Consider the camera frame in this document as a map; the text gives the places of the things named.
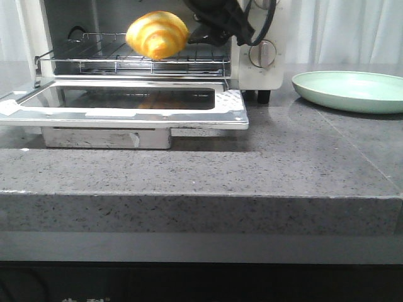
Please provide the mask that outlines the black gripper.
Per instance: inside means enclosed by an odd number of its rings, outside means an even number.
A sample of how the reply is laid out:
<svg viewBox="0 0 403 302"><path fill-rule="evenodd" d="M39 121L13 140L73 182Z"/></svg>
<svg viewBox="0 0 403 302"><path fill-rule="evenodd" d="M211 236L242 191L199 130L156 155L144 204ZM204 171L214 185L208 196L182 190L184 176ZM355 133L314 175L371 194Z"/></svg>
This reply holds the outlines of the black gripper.
<svg viewBox="0 0 403 302"><path fill-rule="evenodd" d="M251 43L255 30L237 1L185 1L197 17L199 27L190 35L189 44L223 46L236 36L239 45Z"/></svg>

